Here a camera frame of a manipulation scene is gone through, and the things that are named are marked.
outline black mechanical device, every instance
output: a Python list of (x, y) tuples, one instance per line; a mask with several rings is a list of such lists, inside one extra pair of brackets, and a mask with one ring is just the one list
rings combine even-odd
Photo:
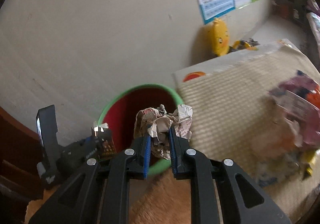
[(63, 147), (57, 141), (57, 122), (54, 105), (39, 109), (36, 123), (43, 161), (37, 164), (38, 174), (46, 189), (62, 183), (89, 158), (99, 158), (103, 139), (92, 136)]
[[(200, 151), (190, 148), (186, 139), (177, 137), (174, 128), (169, 130), (168, 138), (174, 177), (191, 181), (192, 224), (220, 223), (213, 179), (224, 224), (291, 223), (233, 160), (218, 162), (208, 159)], [(126, 224), (129, 181), (143, 180), (147, 176), (150, 148), (151, 138), (146, 135), (135, 139), (131, 148), (111, 160), (89, 158), (44, 203), (29, 223)]]

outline crumpled paper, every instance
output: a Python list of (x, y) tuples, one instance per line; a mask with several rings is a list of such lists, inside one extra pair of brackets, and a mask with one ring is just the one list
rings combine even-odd
[(170, 159), (169, 140), (167, 132), (173, 125), (176, 135), (182, 138), (191, 139), (192, 107), (178, 105), (177, 109), (168, 114), (164, 105), (158, 108), (149, 107), (140, 110), (136, 116), (133, 137), (144, 136), (145, 133), (151, 136), (151, 152), (155, 157)]

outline cartoon face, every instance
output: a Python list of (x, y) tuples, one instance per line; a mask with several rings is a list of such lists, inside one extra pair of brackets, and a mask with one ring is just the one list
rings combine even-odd
[(229, 51), (229, 32), (223, 20), (214, 19), (210, 36), (213, 52), (218, 56), (227, 54)]

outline beige woven tablecloth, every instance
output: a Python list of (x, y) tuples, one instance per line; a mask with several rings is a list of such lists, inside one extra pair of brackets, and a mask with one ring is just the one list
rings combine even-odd
[[(297, 69), (320, 82), (320, 74), (310, 60), (286, 43), (261, 47), (270, 52), (179, 86), (185, 104), (193, 108), (191, 145), (195, 149), (215, 160), (232, 158), (254, 176), (257, 159), (250, 141), (272, 127), (274, 104), (267, 91), (295, 76)], [(305, 199), (319, 182), (320, 169), (316, 169), (313, 177), (303, 182), (300, 175), (295, 175), (265, 190), (294, 223), (304, 213)]]

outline white wall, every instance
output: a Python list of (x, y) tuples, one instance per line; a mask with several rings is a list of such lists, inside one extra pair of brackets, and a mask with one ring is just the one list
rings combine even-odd
[[(224, 17), (231, 41), (263, 21), (270, 0)], [(6, 0), (0, 9), (0, 105), (36, 131), (56, 105), (58, 140), (90, 134), (102, 108), (143, 83), (205, 60), (210, 44), (196, 0)]]

